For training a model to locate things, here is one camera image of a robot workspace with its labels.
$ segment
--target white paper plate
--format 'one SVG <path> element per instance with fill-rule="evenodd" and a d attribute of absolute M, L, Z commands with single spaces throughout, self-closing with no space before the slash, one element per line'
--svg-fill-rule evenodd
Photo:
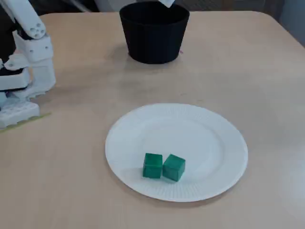
<path fill-rule="evenodd" d="M 133 190 L 156 199 L 192 202 L 217 196 L 243 175 L 247 145 L 226 119 L 188 104 L 153 104 L 120 118 L 108 133 L 106 158 L 115 175 Z M 177 183 L 142 177 L 145 153 L 186 160 Z"/>

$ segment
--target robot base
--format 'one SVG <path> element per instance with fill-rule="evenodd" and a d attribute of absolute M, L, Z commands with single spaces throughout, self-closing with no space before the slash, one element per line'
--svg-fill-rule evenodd
<path fill-rule="evenodd" d="M 28 101 L 7 99 L 0 111 L 0 129 L 31 117 L 40 116 L 39 106 Z"/>

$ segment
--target wall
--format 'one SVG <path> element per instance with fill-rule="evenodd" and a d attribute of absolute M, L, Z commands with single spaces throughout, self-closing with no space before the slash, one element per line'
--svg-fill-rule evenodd
<path fill-rule="evenodd" d="M 305 0 L 286 0 L 280 22 L 305 46 Z"/>

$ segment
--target cable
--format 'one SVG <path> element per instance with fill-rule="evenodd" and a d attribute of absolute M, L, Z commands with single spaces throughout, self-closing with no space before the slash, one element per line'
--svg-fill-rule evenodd
<path fill-rule="evenodd" d="M 77 0 L 70 0 L 70 3 L 72 5 L 74 5 L 76 8 L 78 8 L 80 11 L 82 12 L 91 12 L 90 9 L 88 9 L 87 7 L 85 7 L 83 4 L 81 4 L 79 1 Z"/>

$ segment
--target table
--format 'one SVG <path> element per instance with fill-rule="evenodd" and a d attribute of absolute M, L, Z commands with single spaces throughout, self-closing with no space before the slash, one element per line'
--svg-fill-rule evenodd
<path fill-rule="evenodd" d="M 42 17 L 57 84 L 34 122 L 0 134 L 4 229 L 301 229 L 305 227 L 305 50 L 257 12 L 194 12 L 179 58 L 132 60 L 117 13 Z M 194 203 L 142 196 L 104 155 L 111 125 L 152 103 L 215 111 L 244 135 L 235 187 Z"/>

